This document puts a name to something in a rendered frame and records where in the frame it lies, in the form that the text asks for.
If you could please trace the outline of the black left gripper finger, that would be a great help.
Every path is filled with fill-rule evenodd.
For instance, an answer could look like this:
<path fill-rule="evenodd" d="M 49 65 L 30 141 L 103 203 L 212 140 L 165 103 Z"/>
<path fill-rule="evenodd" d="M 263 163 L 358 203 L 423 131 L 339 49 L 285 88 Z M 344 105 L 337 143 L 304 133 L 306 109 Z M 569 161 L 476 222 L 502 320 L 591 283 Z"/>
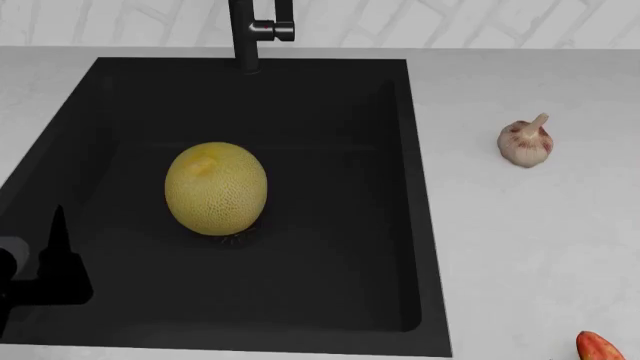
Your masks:
<path fill-rule="evenodd" d="M 58 205 L 52 219 L 46 247 L 39 253 L 40 274 L 68 274 L 77 266 L 78 255 L 70 246 L 63 206 Z"/>

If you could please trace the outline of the black kitchen sink basin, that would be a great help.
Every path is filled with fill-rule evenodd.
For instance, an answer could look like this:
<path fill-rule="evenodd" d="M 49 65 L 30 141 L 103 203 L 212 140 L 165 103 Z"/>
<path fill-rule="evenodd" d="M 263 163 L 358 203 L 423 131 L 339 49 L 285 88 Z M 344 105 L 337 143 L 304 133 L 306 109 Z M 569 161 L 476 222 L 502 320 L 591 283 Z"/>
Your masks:
<path fill-rule="evenodd" d="M 102 58 L 5 184 L 0 236 L 34 252 L 63 209 L 94 290 L 11 312 L 0 344 L 452 355 L 402 60 Z M 187 230 L 164 180 L 191 146 L 247 149 L 266 206 Z"/>

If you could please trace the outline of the yellow netted melon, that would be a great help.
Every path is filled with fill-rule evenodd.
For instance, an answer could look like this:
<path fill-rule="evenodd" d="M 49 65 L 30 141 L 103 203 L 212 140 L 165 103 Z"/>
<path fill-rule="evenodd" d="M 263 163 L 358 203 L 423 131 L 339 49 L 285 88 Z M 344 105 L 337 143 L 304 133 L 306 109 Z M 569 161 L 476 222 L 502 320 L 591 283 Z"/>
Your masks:
<path fill-rule="evenodd" d="M 268 182 L 258 159 L 231 143 L 192 146 L 171 163 L 164 196 L 179 224 L 205 236 L 247 230 L 267 200 Z"/>

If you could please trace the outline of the black kitchen faucet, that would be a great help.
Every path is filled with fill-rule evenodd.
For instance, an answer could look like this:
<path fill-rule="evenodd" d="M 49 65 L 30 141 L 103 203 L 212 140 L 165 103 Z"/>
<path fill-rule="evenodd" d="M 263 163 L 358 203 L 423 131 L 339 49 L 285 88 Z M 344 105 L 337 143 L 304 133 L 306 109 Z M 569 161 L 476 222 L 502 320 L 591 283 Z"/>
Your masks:
<path fill-rule="evenodd" d="M 244 74 L 259 71 L 259 41 L 294 41 L 293 0 L 274 0 L 276 21 L 256 20 L 253 0 L 228 0 L 235 59 Z"/>

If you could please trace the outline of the white purple garlic bulb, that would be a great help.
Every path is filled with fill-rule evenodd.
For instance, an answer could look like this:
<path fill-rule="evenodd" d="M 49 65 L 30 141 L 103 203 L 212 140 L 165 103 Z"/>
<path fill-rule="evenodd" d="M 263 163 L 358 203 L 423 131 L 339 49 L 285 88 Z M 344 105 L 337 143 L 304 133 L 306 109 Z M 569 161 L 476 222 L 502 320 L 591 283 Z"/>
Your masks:
<path fill-rule="evenodd" d="M 516 121 L 503 128 L 497 139 L 502 157 L 524 168 L 546 161 L 554 146 L 543 128 L 548 119 L 547 113 L 541 113 L 532 122 Z"/>

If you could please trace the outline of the red-orange fruit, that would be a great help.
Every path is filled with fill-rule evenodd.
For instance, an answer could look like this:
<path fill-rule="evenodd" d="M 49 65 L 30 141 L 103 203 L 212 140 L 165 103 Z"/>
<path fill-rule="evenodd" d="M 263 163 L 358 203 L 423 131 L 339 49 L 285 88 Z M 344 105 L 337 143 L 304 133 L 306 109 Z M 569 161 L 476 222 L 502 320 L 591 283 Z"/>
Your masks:
<path fill-rule="evenodd" d="M 595 332 L 580 332 L 576 348 L 580 360 L 626 360 L 613 344 Z"/>

